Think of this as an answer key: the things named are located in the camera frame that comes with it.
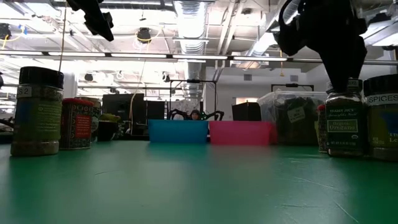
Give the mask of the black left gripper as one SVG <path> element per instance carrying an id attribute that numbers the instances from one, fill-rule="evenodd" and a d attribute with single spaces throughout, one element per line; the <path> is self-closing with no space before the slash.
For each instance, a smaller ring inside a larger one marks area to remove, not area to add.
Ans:
<path id="1" fill-rule="evenodd" d="M 113 18 L 109 12 L 101 12 L 99 3 L 102 2 L 103 0 L 67 0 L 73 11 L 82 10 L 85 13 L 85 25 L 93 35 L 113 41 Z"/>

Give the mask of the blue plastic bin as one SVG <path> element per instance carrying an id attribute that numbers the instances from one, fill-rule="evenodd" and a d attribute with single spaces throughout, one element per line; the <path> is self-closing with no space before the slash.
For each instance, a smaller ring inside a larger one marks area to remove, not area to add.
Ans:
<path id="1" fill-rule="evenodd" d="M 171 144 L 206 144 L 208 121 L 150 119 L 149 141 Z"/>

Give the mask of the white paper label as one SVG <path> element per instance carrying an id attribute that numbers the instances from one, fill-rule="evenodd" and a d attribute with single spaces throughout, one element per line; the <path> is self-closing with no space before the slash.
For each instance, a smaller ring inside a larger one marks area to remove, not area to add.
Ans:
<path id="1" fill-rule="evenodd" d="M 304 107 L 301 106 L 301 107 L 297 107 L 297 108 L 288 110 L 287 116 L 288 116 L 289 121 L 291 123 L 294 123 L 294 122 L 300 121 L 302 119 L 305 119 Z"/>

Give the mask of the pink plastic bin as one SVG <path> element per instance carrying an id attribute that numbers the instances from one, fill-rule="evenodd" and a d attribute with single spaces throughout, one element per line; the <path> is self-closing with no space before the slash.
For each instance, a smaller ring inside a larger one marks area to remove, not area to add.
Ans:
<path id="1" fill-rule="evenodd" d="M 210 121 L 210 142 L 223 146 L 268 146 L 277 143 L 277 130 L 267 121 Z"/>

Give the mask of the smooth silver air duct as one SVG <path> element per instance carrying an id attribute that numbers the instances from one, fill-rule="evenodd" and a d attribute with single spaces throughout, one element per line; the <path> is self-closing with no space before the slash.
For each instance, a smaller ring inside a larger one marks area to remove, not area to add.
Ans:
<path id="1" fill-rule="evenodd" d="M 260 25 L 260 28 L 262 28 L 263 31 L 260 31 L 260 33 L 257 35 L 257 38 L 252 44 L 251 48 L 246 52 L 246 56 L 264 56 L 266 50 L 270 46 L 277 44 L 274 39 L 274 34 L 279 32 L 279 13 L 281 12 L 282 6 L 287 1 L 288 0 L 277 0 L 276 7 L 266 14 L 265 21 L 261 22 Z M 293 18 L 299 14 L 299 2 L 300 0 L 291 0 L 291 2 L 288 3 L 287 7 L 283 11 L 282 18 L 286 24 L 289 24 Z"/>

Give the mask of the large black monitor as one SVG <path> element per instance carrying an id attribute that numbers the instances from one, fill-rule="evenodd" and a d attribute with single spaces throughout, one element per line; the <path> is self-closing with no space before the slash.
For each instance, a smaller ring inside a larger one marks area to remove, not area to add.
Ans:
<path id="1" fill-rule="evenodd" d="M 147 122 L 143 93 L 103 95 L 102 102 L 103 113 L 119 116 L 126 134 L 138 133 L 139 126 Z"/>

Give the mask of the low black stand frame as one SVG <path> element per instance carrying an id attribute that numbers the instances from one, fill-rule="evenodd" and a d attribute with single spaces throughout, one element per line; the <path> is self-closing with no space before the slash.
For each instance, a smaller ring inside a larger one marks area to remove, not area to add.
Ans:
<path id="1" fill-rule="evenodd" d="M 315 86 L 314 85 L 303 85 L 303 84 L 298 84 L 298 83 L 286 83 L 286 84 L 271 84 L 271 92 L 274 91 L 275 87 L 280 87 L 284 86 L 286 88 L 298 88 L 302 87 L 304 90 L 306 90 L 306 87 L 311 88 L 311 91 L 315 91 Z"/>

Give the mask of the white pillar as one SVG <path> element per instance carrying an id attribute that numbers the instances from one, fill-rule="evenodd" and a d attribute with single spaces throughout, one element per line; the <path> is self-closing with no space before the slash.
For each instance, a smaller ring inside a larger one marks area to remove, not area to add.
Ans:
<path id="1" fill-rule="evenodd" d="M 64 72 L 63 97 L 74 98 L 78 93 L 78 75 L 74 72 Z"/>

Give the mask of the red-lid patterned spice tin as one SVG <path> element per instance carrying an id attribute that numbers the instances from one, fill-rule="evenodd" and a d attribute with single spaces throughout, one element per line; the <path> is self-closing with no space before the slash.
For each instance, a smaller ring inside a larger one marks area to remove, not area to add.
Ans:
<path id="1" fill-rule="evenodd" d="M 327 153 L 326 143 L 327 143 L 327 130 L 326 130 L 326 106 L 319 105 L 317 108 L 318 112 L 318 145 L 320 153 Z"/>
<path id="2" fill-rule="evenodd" d="M 91 147 L 92 114 L 93 103 L 88 100 L 65 98 L 62 101 L 60 150 Z"/>

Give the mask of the succulent plant in black pot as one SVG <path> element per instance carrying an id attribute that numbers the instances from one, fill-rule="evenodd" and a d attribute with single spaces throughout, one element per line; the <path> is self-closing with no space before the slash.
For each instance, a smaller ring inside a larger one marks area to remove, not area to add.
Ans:
<path id="1" fill-rule="evenodd" d="M 111 141 L 119 132 L 120 117 L 105 113 L 99 117 L 98 141 Z"/>

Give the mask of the tall black stand frame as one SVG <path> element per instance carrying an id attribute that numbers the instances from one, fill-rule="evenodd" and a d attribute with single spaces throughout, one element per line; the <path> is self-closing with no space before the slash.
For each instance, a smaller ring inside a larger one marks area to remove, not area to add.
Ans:
<path id="1" fill-rule="evenodd" d="M 173 82 L 178 82 L 179 84 L 181 83 L 190 83 L 190 84 L 202 84 L 202 83 L 212 83 L 214 85 L 215 88 L 215 110 L 212 113 L 206 114 L 203 111 L 202 108 L 202 101 L 199 102 L 199 105 L 201 106 L 199 112 L 201 113 L 201 120 L 208 120 L 211 117 L 214 117 L 215 121 L 220 121 L 223 119 L 223 112 L 217 111 L 216 107 L 217 107 L 217 99 L 218 99 L 218 94 L 217 94 L 217 82 L 216 81 L 211 81 L 211 80 L 198 80 L 198 79 L 188 79 L 188 80 L 171 80 L 170 81 L 170 87 L 169 87 L 169 104 L 168 104 L 168 110 L 167 110 L 167 120 L 174 120 L 174 117 L 176 114 L 182 116 L 183 120 L 191 120 L 190 114 L 193 110 L 191 110 L 191 112 L 186 112 L 186 111 L 181 111 L 179 109 L 172 109 L 171 108 L 171 97 L 172 97 L 172 90 L 176 89 L 172 87 L 172 83 Z"/>

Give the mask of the large black-lid spice jar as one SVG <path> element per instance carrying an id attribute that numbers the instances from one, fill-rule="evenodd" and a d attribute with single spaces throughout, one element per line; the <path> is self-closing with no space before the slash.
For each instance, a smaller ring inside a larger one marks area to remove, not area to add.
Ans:
<path id="1" fill-rule="evenodd" d="M 11 155 L 58 153 L 64 74 L 43 67 L 22 67 L 16 96 Z"/>
<path id="2" fill-rule="evenodd" d="M 370 155 L 398 162 L 398 74 L 368 78 L 363 90 Z"/>

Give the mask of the black ceiling device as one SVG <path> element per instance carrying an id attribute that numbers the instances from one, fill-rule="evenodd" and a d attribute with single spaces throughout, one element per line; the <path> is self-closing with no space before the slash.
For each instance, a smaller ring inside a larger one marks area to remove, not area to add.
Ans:
<path id="1" fill-rule="evenodd" d="M 12 37 L 11 31 L 9 30 L 9 24 L 0 23 L 0 40 L 8 40 Z"/>

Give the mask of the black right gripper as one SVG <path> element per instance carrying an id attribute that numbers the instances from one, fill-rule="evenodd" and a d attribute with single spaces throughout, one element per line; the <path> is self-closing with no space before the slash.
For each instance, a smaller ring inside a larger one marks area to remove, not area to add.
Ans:
<path id="1" fill-rule="evenodd" d="M 286 22 L 284 12 L 293 1 L 287 0 L 279 12 L 279 31 L 274 34 L 277 44 L 288 56 L 308 47 L 323 61 L 347 50 L 346 57 L 352 57 L 351 64 L 345 60 L 325 62 L 333 90 L 345 92 L 348 78 L 359 78 L 367 55 L 361 37 L 367 31 L 366 20 L 358 16 L 352 0 L 298 0 L 298 14 Z"/>

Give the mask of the clear plastic storage box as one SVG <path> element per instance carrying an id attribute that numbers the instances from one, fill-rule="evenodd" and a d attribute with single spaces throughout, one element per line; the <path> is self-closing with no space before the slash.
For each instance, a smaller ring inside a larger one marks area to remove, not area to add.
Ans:
<path id="1" fill-rule="evenodd" d="M 261 109 L 261 118 L 263 121 L 268 121 L 276 126 L 275 106 L 282 104 L 284 100 L 296 97 L 310 97 L 318 101 L 318 106 L 325 103 L 326 93 L 319 91 L 274 91 L 259 98 L 257 103 Z"/>

